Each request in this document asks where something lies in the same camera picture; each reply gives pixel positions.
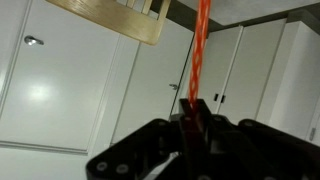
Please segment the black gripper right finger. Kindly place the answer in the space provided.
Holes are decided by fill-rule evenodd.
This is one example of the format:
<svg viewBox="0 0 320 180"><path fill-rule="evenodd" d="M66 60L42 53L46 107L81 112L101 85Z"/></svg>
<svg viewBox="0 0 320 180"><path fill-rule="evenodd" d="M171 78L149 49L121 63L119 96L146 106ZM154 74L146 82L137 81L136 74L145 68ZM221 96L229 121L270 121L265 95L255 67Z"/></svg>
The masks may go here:
<svg viewBox="0 0 320 180"><path fill-rule="evenodd" d="M251 119L234 124L202 99L179 103L191 180L320 180L319 146Z"/></svg>

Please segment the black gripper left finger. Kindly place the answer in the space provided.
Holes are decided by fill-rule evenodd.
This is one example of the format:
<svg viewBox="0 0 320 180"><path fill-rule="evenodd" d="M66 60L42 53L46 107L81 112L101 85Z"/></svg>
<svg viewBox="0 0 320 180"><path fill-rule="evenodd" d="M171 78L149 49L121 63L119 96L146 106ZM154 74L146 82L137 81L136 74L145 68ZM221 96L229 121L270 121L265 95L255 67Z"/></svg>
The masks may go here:
<svg viewBox="0 0 320 180"><path fill-rule="evenodd" d="M142 180L181 145L178 122L154 119L86 164L87 180Z"/></svg>

